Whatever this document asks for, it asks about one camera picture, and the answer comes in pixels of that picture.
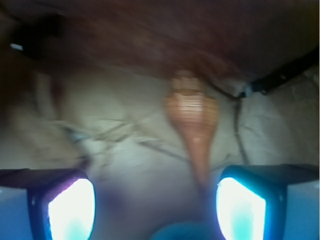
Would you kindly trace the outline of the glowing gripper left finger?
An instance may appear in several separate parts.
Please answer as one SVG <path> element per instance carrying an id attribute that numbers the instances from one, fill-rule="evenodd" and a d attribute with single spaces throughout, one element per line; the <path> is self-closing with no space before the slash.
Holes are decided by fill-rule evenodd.
<path id="1" fill-rule="evenodd" d="M 2 169 L 2 240 L 88 240 L 96 213 L 93 183 L 80 169 Z"/>

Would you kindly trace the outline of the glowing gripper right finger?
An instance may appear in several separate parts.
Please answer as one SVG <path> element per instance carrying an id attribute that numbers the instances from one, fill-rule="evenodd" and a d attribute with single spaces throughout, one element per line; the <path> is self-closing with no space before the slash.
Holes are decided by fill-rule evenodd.
<path id="1" fill-rule="evenodd" d="M 320 169 L 230 165 L 217 184 L 215 208 L 226 240 L 318 240 Z"/>

